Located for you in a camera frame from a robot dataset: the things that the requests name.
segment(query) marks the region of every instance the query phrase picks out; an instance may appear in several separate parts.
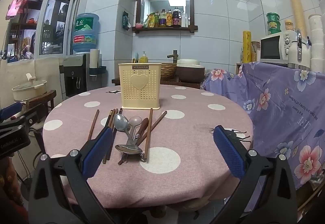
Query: polka dot tablecloth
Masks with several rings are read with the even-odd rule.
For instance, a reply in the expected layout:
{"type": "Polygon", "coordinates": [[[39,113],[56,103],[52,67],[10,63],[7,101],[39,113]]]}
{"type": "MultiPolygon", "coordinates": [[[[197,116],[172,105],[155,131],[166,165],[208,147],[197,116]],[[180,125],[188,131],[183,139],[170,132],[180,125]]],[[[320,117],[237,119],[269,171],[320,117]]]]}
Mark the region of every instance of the polka dot tablecloth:
{"type": "MultiPolygon", "coordinates": [[[[111,109],[121,108],[121,94],[106,93],[109,87],[81,93],[56,106],[43,129],[46,152],[66,155],[81,149],[87,141],[96,110],[100,113],[93,138],[102,130],[111,109]]],[[[104,207],[147,207],[167,205],[211,195],[230,176],[210,130],[217,125],[247,131],[252,141],[252,122],[246,112],[231,100],[194,88],[160,86],[160,109],[166,116],[152,131],[148,162],[135,156],[119,166],[121,153],[115,148],[106,164],[101,164],[88,184],[104,207]]],[[[149,110],[124,109],[128,119],[149,117],[149,110]]],[[[114,145],[125,144],[125,133],[117,132],[114,145]]],[[[250,144],[243,142],[248,149],[250,144]]],[[[145,141],[140,145],[145,148],[145,141]]],[[[67,196],[73,199],[69,185],[67,196]]]]}

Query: green container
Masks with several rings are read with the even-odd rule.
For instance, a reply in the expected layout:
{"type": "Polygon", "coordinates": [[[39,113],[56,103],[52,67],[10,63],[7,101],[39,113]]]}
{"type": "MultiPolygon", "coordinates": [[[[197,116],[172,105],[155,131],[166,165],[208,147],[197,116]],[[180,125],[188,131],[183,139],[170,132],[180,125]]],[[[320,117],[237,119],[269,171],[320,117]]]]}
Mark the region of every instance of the green container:
{"type": "Polygon", "coordinates": [[[266,17],[268,19],[268,27],[269,27],[269,32],[274,32],[274,30],[277,30],[277,32],[281,32],[281,23],[280,23],[280,16],[276,13],[268,13],[266,14],[266,17]]]}

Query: smartphone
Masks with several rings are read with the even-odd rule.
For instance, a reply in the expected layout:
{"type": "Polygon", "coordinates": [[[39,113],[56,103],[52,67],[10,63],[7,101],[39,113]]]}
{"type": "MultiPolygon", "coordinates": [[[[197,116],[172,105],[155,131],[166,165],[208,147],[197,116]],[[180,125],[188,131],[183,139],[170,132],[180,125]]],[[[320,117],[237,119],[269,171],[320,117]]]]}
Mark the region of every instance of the smartphone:
{"type": "Polygon", "coordinates": [[[13,0],[9,6],[9,10],[5,19],[11,19],[16,17],[18,10],[22,4],[25,4],[24,0],[13,0]]]}

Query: yellow plastic basket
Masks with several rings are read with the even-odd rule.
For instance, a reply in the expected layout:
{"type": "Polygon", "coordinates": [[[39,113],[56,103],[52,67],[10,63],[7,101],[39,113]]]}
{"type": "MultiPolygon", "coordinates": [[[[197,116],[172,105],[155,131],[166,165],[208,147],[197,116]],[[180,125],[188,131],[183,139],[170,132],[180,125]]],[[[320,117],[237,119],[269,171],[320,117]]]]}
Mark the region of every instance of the yellow plastic basket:
{"type": "Polygon", "coordinates": [[[160,63],[119,64],[123,109],[160,109],[160,63]]]}

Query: white kettle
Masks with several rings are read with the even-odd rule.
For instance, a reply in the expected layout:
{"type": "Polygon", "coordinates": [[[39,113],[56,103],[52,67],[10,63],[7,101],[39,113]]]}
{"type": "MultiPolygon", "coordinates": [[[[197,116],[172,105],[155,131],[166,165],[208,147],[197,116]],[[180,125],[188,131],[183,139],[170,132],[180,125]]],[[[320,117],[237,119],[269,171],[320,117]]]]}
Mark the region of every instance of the white kettle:
{"type": "Polygon", "coordinates": [[[310,70],[310,49],[307,48],[307,40],[297,30],[297,40],[292,41],[288,53],[288,68],[310,70]]]}

